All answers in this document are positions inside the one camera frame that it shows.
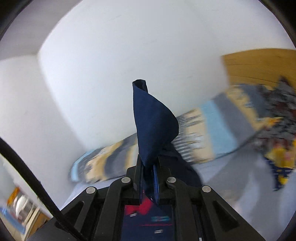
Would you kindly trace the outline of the navy work jacket red collar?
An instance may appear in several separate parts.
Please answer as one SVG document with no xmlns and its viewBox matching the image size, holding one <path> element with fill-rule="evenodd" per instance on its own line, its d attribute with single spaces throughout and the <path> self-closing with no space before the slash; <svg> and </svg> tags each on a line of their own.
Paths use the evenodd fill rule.
<svg viewBox="0 0 296 241">
<path fill-rule="evenodd" d="M 149 94 L 144 80 L 135 80 L 132 87 L 144 200 L 125 207 L 121 240 L 199 240 L 188 188 L 202 184 L 172 144 L 179 134 L 178 121 Z"/>
</svg>

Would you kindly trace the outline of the light blue cloud bedsheet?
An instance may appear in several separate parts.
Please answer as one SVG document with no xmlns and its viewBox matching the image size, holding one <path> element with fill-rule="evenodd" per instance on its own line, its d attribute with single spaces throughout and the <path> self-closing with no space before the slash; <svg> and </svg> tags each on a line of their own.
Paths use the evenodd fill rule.
<svg viewBox="0 0 296 241">
<path fill-rule="evenodd" d="M 295 172 L 275 191 L 269 165 L 251 145 L 192 167 L 266 240 L 278 239 L 295 213 Z"/>
</svg>

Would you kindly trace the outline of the striped patchwork rolled quilt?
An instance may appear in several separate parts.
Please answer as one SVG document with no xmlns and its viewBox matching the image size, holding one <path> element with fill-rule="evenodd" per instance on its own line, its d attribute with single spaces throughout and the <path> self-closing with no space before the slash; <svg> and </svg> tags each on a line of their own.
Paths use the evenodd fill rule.
<svg viewBox="0 0 296 241">
<path fill-rule="evenodd" d="M 263 85 L 232 85 L 196 109 L 177 117 L 179 134 L 173 146 L 188 163 L 208 162 L 236 151 L 267 123 Z M 90 150 L 76 160 L 69 179 L 95 183 L 123 176 L 136 165 L 137 135 Z"/>
</svg>

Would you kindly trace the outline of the patterned crumpled cloth pile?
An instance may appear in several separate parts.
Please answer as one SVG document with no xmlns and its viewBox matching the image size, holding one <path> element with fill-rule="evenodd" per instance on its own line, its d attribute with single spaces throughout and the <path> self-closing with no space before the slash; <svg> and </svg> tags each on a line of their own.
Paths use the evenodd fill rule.
<svg viewBox="0 0 296 241">
<path fill-rule="evenodd" d="M 277 191 L 287 184 L 295 170 L 295 89 L 287 78 L 281 77 L 272 90 L 262 86 L 259 92 L 269 117 L 255 136 L 253 146 L 270 166 Z"/>
</svg>

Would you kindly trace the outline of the wooden headboard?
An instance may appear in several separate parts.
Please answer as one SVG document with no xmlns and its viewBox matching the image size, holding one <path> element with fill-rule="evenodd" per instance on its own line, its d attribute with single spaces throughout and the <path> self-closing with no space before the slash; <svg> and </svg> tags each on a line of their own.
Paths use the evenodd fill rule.
<svg viewBox="0 0 296 241">
<path fill-rule="evenodd" d="M 295 88 L 295 50 L 265 48 L 222 56 L 229 83 L 275 87 L 281 77 Z"/>
</svg>

